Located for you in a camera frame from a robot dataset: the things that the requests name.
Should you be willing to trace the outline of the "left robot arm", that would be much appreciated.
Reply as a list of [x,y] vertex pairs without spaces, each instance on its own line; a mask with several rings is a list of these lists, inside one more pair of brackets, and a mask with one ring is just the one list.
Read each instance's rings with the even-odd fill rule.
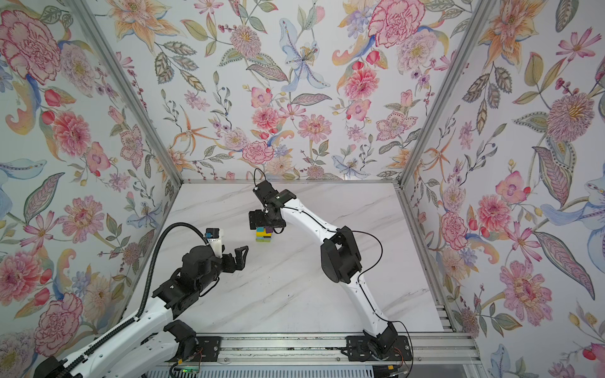
[[209,294],[223,273],[246,266],[249,248],[218,257],[212,247],[192,248],[182,266],[144,299],[136,313],[66,358],[49,357],[36,377],[140,376],[160,361],[186,362],[206,350],[179,316]]

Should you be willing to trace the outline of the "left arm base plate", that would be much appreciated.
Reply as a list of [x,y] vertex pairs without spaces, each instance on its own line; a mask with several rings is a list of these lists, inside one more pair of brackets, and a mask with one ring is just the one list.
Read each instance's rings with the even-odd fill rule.
[[222,340],[220,336],[196,336],[182,340],[169,362],[217,362]]

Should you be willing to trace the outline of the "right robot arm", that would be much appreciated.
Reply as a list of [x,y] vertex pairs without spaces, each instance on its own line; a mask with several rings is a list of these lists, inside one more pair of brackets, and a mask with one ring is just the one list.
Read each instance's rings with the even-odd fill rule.
[[386,359],[399,333],[384,316],[364,277],[366,270],[355,236],[367,233],[330,224],[290,190],[279,192],[267,180],[255,184],[253,192],[262,208],[249,213],[251,229],[263,227],[282,232],[294,224],[310,233],[320,245],[323,273],[343,288],[362,321],[367,351],[379,360]]

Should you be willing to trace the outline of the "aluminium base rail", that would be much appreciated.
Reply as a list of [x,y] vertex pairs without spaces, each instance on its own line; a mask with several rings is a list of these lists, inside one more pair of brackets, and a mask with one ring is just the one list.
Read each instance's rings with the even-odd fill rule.
[[478,365],[480,354],[469,335],[414,332],[406,336],[412,362],[349,362],[341,352],[346,333],[230,333],[200,334],[223,338],[217,362],[181,362],[196,365],[332,365],[368,364],[416,367],[418,365]]

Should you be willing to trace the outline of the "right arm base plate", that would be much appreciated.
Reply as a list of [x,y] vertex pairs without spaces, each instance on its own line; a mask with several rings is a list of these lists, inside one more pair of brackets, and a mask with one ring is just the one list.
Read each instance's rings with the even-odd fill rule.
[[349,335],[342,353],[349,362],[412,362],[412,348],[406,336],[382,345],[381,341],[367,335]]

